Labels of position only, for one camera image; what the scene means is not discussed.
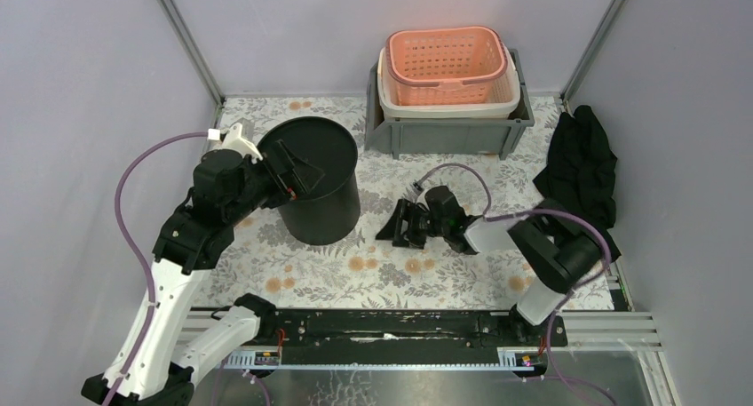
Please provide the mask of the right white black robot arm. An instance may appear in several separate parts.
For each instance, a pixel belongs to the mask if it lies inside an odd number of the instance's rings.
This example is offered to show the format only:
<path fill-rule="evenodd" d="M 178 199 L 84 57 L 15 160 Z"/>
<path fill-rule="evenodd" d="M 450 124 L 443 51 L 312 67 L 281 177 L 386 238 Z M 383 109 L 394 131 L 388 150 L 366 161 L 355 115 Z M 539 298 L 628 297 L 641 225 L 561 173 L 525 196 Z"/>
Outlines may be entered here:
<path fill-rule="evenodd" d="M 543 338 L 556 311 L 589 281 L 592 268 L 608 267 L 615 257 L 594 225 L 553 199 L 527 211 L 486 217 L 467 213 L 446 186 L 429 189 L 421 202 L 400 199 L 376 234 L 378 241 L 412 249 L 422 249 L 430 237 L 464 255 L 522 254 L 535 278 L 511 308 L 507 325 L 512 339 L 523 346 Z"/>

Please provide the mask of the large black cylindrical container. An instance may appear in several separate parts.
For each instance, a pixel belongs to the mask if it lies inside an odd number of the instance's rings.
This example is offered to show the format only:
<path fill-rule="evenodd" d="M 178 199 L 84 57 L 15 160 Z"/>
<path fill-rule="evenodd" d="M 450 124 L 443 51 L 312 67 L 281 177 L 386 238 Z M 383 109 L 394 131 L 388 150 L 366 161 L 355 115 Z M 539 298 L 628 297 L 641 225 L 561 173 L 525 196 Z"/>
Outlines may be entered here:
<path fill-rule="evenodd" d="M 265 152 L 278 140 L 294 156 L 323 173 L 308 193 L 278 208 L 285 227 L 308 245 L 344 239 L 361 215 L 355 175 L 358 148 L 353 135 L 328 118 L 302 116 L 273 127 L 258 142 L 258 148 Z"/>

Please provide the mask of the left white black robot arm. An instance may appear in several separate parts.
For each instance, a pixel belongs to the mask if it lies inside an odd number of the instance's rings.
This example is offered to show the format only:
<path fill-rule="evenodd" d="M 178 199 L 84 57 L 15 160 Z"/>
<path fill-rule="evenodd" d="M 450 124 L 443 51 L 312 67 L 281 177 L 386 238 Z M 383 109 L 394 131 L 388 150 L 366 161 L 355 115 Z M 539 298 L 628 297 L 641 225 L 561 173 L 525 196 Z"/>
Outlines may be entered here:
<path fill-rule="evenodd" d="M 157 237 L 145 297 L 127 339 L 105 372 L 84 381 L 82 396 L 98 405 L 187 405 L 196 386 L 236 347 L 270 341 L 273 305 L 246 295 L 184 352 L 175 350 L 201 284 L 234 241 L 235 226 L 259 208 L 301 198 L 323 175 L 282 141 L 263 152 L 241 141 L 204 155 L 186 199 Z"/>

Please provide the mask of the pink perforated plastic basket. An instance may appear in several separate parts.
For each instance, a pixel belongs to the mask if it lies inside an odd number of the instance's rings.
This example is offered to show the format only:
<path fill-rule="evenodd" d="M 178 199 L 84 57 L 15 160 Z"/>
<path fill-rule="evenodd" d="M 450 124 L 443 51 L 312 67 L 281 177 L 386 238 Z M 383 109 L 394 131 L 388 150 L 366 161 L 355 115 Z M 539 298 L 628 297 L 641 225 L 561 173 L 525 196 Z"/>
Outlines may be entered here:
<path fill-rule="evenodd" d="M 480 104 L 511 67 L 501 37 L 483 26 L 402 30 L 384 49 L 401 106 Z"/>

